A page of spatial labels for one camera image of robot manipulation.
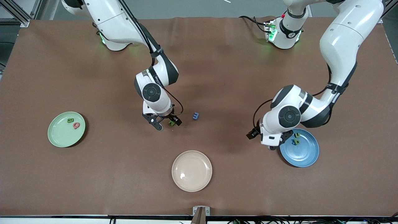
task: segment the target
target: beige plate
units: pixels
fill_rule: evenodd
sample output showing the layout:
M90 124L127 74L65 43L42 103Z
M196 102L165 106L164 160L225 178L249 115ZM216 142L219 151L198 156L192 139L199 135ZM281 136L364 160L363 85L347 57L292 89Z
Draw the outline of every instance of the beige plate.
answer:
M172 176L176 185L184 191L195 192L206 187L213 170L210 160L199 151L186 151L174 160Z

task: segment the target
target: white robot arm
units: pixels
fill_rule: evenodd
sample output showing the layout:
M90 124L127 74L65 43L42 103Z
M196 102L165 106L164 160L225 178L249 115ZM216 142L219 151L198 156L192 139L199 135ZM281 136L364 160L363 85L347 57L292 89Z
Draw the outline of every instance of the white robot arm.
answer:
M305 7L318 0L284 0L288 14L272 21L268 40L276 47L288 49L297 41L302 25L308 17ZM271 111L266 113L249 139L261 134L261 143L277 149L289 138L299 123L316 128L330 118L332 108L348 86L357 66L359 47L379 21L384 6L381 0L335 0L339 12L320 40L320 50L329 68L329 83L320 99L296 85L283 87L273 98Z
M141 43L149 48L152 65L137 74L134 80L134 87L144 100L142 116L157 130L162 130L160 122L164 118L180 125L181 120L173 114L174 106L164 88L177 81L178 70L149 31L138 23L124 0L61 2L70 13L91 18L108 49L120 51L131 43Z

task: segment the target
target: brown table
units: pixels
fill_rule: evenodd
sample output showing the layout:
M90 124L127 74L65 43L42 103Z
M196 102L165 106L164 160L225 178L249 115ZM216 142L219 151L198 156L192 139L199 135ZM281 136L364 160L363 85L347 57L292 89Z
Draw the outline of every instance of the brown table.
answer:
M184 105L183 125L163 123L162 132L141 116L133 87L150 64L145 46L112 52L90 21L31 21L0 82L0 214L191 214L207 205L213 215L392 215L398 70L382 25L361 46L331 122L310 130L320 145L313 166L289 166L245 136L257 106L283 86L311 93L325 86L319 39L331 21L309 18L289 50L238 18L142 21L180 71L168 90ZM65 111L84 115L88 130L63 149L50 144L47 128ZM171 176L186 150L213 165L196 193Z

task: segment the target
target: gray floor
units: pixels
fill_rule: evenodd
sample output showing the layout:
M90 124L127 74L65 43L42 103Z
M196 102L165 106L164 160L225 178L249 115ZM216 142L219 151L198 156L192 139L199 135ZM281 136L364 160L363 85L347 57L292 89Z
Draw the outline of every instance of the gray floor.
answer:
M174 17L239 17L279 16L286 7L281 0L126 0L138 19L167 19ZM337 14L329 3L311 5L314 17L335 17ZM48 0L42 19L86 20L88 18L68 13L59 0ZM383 18L390 44L398 55L398 7ZM0 42L15 42L19 26L0 26ZM0 63L6 64L13 45L0 43Z

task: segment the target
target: green plate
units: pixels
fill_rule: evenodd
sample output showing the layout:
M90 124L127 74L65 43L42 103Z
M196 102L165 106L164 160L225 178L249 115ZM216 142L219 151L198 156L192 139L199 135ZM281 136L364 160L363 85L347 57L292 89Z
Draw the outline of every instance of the green plate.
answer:
M73 122L68 123L68 119L73 119ZM80 126L75 129L76 122L80 123ZM47 136L51 144L57 147L69 147L79 141L85 129L86 123L79 113L65 112L54 118L47 131Z

